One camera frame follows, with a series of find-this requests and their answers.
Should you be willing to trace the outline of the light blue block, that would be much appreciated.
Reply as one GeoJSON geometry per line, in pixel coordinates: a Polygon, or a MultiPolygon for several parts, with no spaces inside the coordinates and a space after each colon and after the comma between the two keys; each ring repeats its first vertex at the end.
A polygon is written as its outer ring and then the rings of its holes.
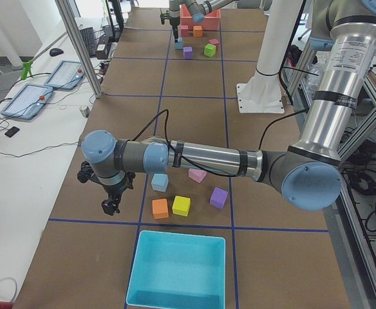
{"type": "Polygon", "coordinates": [[[177,38],[174,42],[174,48],[176,50],[183,50],[183,39],[181,37],[177,38]]]}
{"type": "Polygon", "coordinates": [[[151,186],[154,191],[165,192],[169,183],[167,174],[154,174],[151,180],[151,186]]]}

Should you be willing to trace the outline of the orange block near pink bin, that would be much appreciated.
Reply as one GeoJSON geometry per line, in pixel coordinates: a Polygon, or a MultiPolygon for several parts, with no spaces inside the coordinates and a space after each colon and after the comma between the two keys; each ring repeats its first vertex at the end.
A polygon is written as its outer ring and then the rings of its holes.
{"type": "Polygon", "coordinates": [[[203,28],[201,25],[193,26],[193,36],[194,37],[202,37],[203,36],[203,28]]]}

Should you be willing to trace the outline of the purple block near pink bin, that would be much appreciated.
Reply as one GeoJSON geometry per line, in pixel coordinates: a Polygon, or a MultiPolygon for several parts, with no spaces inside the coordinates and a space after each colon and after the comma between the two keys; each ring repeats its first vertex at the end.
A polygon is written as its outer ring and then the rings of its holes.
{"type": "Polygon", "coordinates": [[[183,57],[186,60],[193,59],[193,48],[191,46],[184,46],[183,47],[183,57]]]}

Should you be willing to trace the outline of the pink plastic bin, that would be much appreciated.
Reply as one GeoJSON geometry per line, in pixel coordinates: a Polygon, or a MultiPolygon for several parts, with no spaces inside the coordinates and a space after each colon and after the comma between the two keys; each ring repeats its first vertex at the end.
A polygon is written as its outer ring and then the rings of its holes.
{"type": "MultiPolygon", "coordinates": [[[[213,11],[205,16],[205,19],[200,23],[203,30],[218,31],[220,29],[220,10],[213,11]]],[[[185,5],[180,5],[180,24],[188,26],[189,30],[193,30],[194,23],[191,14],[185,5]]]]}

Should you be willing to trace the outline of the orange block near cyan bin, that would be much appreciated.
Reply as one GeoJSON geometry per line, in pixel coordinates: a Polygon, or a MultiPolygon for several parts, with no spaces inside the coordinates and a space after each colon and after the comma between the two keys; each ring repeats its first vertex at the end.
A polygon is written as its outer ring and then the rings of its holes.
{"type": "Polygon", "coordinates": [[[169,217],[168,203],[166,199],[152,201],[152,214],[154,219],[164,219],[169,217]]]}

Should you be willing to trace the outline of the yellow block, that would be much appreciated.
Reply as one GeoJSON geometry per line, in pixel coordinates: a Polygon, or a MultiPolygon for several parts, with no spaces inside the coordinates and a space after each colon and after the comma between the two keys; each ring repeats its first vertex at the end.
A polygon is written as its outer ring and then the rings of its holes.
{"type": "Polygon", "coordinates": [[[191,207],[191,199],[184,196],[175,196],[172,211],[179,216],[188,216],[191,207]]]}

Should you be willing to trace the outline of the black keyboard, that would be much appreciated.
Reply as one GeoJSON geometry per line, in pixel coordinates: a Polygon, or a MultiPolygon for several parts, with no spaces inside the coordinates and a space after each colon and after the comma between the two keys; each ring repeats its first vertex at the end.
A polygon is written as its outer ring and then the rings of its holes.
{"type": "Polygon", "coordinates": [[[93,27],[80,29],[80,34],[89,56],[94,57],[96,54],[97,44],[93,27]]]}

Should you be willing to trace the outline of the light pink block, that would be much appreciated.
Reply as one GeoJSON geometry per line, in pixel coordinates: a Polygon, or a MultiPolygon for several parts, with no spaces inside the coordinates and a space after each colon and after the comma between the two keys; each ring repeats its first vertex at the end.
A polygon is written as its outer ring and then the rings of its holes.
{"type": "Polygon", "coordinates": [[[200,169],[189,169],[189,178],[197,183],[201,183],[207,176],[207,172],[200,169]]]}

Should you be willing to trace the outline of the small metal cylinder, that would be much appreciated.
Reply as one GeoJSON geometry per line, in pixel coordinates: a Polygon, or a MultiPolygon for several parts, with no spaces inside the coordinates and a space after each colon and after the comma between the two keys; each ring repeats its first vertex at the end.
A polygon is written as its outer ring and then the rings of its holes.
{"type": "Polygon", "coordinates": [[[79,108],[79,111],[81,113],[81,115],[85,118],[88,118],[89,117],[89,114],[90,114],[90,109],[88,106],[81,106],[79,108]]]}

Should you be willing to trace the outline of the purple block near cyan bin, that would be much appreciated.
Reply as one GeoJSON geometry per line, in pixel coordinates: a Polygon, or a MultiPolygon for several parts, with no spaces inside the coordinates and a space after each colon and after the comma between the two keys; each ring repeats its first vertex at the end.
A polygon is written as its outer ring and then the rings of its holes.
{"type": "Polygon", "coordinates": [[[228,192],[226,190],[215,187],[211,194],[209,203],[217,209],[222,209],[224,208],[227,197],[228,192]]]}

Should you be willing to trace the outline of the teach pendant farther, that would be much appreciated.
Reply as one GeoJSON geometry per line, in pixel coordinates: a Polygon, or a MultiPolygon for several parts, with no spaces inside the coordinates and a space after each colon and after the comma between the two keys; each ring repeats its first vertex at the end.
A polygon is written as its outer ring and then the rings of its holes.
{"type": "Polygon", "coordinates": [[[72,90],[84,77],[81,62],[61,61],[44,85],[57,90],[72,90]]]}

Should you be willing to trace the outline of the black computer mouse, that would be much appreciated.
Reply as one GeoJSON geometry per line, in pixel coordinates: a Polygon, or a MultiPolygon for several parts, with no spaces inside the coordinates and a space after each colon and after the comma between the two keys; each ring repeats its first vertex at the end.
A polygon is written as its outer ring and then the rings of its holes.
{"type": "Polygon", "coordinates": [[[64,51],[60,48],[52,48],[49,50],[50,57],[56,57],[58,55],[62,55],[64,51]]]}

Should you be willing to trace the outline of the black phone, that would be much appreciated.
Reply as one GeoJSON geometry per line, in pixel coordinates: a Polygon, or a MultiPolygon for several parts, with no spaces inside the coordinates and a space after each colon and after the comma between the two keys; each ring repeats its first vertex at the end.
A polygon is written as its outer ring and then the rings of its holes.
{"type": "Polygon", "coordinates": [[[8,138],[11,138],[13,137],[15,134],[17,134],[18,132],[20,131],[20,129],[18,127],[11,127],[10,129],[8,129],[6,132],[5,132],[5,136],[7,136],[8,138]]]}

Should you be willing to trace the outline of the green clamp toy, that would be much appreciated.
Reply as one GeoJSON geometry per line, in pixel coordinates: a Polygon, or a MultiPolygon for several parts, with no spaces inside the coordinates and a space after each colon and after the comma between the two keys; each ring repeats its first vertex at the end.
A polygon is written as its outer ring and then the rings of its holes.
{"type": "Polygon", "coordinates": [[[26,62],[23,62],[23,70],[20,76],[20,80],[26,80],[28,77],[33,77],[32,64],[33,64],[33,60],[28,60],[26,62]]]}

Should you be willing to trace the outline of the aluminium frame post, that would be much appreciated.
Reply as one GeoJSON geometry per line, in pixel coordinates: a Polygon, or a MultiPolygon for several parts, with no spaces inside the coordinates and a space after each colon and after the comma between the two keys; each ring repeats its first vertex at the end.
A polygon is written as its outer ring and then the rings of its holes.
{"type": "Polygon", "coordinates": [[[65,25],[65,28],[68,33],[68,37],[76,51],[76,54],[81,61],[81,64],[84,68],[84,72],[88,78],[88,82],[92,88],[95,98],[100,98],[102,96],[102,89],[100,87],[100,82],[97,78],[91,59],[88,55],[82,36],[80,34],[79,28],[77,26],[73,10],[67,0],[55,0],[58,11],[62,18],[62,21],[65,25]]]}

